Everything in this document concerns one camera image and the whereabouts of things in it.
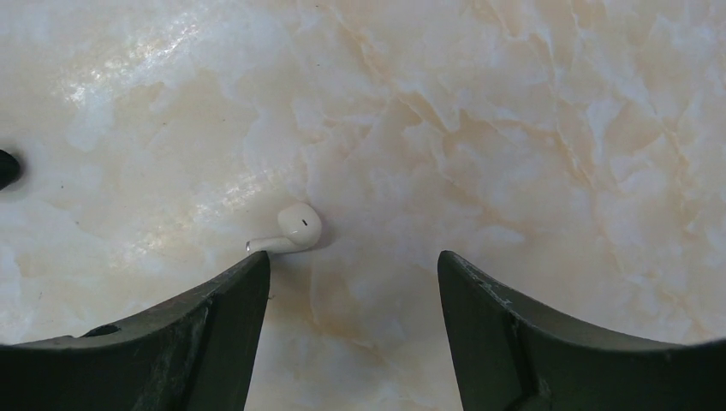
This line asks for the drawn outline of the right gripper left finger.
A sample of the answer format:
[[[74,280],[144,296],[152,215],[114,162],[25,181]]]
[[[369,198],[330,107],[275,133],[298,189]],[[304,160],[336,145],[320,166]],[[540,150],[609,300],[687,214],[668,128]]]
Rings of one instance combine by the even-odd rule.
[[[80,337],[1,348],[4,410],[242,410],[271,285],[258,252]]]

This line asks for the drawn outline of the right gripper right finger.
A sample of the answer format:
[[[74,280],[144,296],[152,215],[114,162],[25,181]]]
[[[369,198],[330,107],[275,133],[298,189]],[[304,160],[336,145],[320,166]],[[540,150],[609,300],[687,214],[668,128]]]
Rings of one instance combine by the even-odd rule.
[[[437,276],[466,410],[722,410],[725,342],[658,342],[587,323],[442,252]]]

